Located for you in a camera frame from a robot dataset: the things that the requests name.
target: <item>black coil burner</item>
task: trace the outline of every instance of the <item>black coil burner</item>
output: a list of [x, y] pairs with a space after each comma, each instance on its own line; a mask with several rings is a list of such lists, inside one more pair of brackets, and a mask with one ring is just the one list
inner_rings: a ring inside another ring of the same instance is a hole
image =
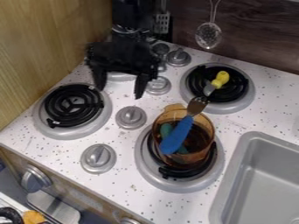
[[162, 174], [162, 177], [164, 179], [167, 178], [174, 178], [174, 179], [186, 179], [186, 178], [191, 178], [194, 176], [199, 176], [200, 174], [205, 174], [213, 162], [215, 161], [215, 158], [217, 156], [217, 145], [214, 142], [211, 145], [211, 149], [209, 151], [209, 154], [207, 155], [207, 159], [204, 164], [202, 164], [199, 167], [195, 167], [192, 169], [187, 169], [187, 170], [180, 170], [174, 167], [170, 167], [167, 165], [155, 152], [153, 147], [155, 145], [153, 144], [153, 136], [149, 133], [148, 134], [148, 149], [149, 149], [149, 154], [151, 157], [160, 165], [159, 167], [159, 172]]
[[51, 92], [45, 98], [49, 127], [73, 127], [85, 123], [103, 108], [100, 93], [88, 85], [73, 84]]
[[221, 89], [216, 89], [209, 97], [210, 102], [232, 102], [239, 99], [248, 89], [248, 79], [237, 70], [226, 66], [198, 66], [187, 77], [187, 85], [196, 96], [203, 95], [207, 81], [212, 81], [220, 71], [226, 71], [230, 80]]

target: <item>silver sink basin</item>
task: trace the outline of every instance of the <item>silver sink basin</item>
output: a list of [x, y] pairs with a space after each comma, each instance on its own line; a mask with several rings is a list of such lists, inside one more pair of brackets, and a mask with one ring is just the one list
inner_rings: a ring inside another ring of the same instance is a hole
[[213, 201], [211, 224], [299, 224], [299, 146], [243, 135]]

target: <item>yellow handle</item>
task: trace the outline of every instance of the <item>yellow handle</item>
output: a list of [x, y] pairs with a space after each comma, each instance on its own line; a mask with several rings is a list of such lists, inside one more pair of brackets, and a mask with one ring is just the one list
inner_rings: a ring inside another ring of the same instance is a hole
[[218, 72], [216, 79], [213, 80], [211, 83], [216, 89], [220, 89], [228, 81], [229, 81], [229, 73], [225, 71], [220, 71]]

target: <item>stove knob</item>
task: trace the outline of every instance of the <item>stove knob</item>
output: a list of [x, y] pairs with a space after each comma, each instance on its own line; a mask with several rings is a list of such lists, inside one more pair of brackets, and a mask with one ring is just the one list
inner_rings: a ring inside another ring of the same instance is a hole
[[152, 51], [159, 58], [163, 59], [163, 57], [166, 56], [166, 54], [170, 51], [170, 48], [164, 43], [159, 43], [152, 47]]
[[191, 62], [191, 56], [179, 47], [176, 51], [167, 54], [167, 63], [174, 67], [184, 67]]
[[137, 130], [146, 123], [147, 116], [141, 108], [126, 107], [117, 112], [115, 120], [122, 129]]
[[163, 76], [158, 76], [156, 80], [152, 80], [148, 83], [145, 91], [150, 95], [164, 95], [171, 89], [171, 83]]
[[52, 185], [52, 181], [37, 167], [28, 164], [26, 173], [22, 177], [21, 186], [28, 193], [35, 193]]
[[139, 221], [131, 220], [129, 218], [122, 218], [121, 224], [141, 224]]
[[83, 152], [80, 162], [87, 172], [100, 174], [109, 171], [115, 165], [116, 153], [106, 144], [95, 144]]

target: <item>speckled white countertop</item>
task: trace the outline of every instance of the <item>speckled white countertop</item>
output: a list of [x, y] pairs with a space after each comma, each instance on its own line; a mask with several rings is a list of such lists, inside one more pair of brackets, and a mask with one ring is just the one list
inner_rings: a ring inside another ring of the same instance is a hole
[[[189, 48], [185, 50], [192, 56], [190, 65], [180, 68], [168, 66], [167, 73], [161, 73], [171, 81], [172, 89], [168, 94], [151, 96], [145, 93], [141, 100], [135, 101], [133, 81], [109, 82], [105, 91], [112, 99], [113, 114], [107, 124], [92, 135], [72, 141], [59, 141], [43, 136], [33, 126], [30, 107], [1, 132], [0, 143], [57, 172], [61, 177], [140, 214], [148, 221], [157, 224], [208, 224], [209, 209], [222, 175], [214, 184], [200, 192], [176, 194], [161, 191], [143, 179], [136, 169], [134, 146], [138, 135], [163, 112], [164, 106], [177, 102], [185, 104], [178, 91], [180, 77], [185, 71], [198, 64], [221, 62], [243, 70], [251, 77], [256, 88], [254, 102], [240, 112], [231, 115], [207, 114], [212, 119], [226, 152], [226, 167], [240, 136], [248, 131], [261, 131], [298, 144], [299, 76], [208, 52]], [[57, 86], [72, 82], [92, 83], [88, 68], [79, 65]], [[147, 123], [133, 131], [119, 129], [115, 123], [116, 112], [132, 105], [147, 112]], [[110, 145], [117, 153], [115, 167], [100, 176], [86, 173], [79, 162], [81, 153], [88, 146], [99, 143]]]

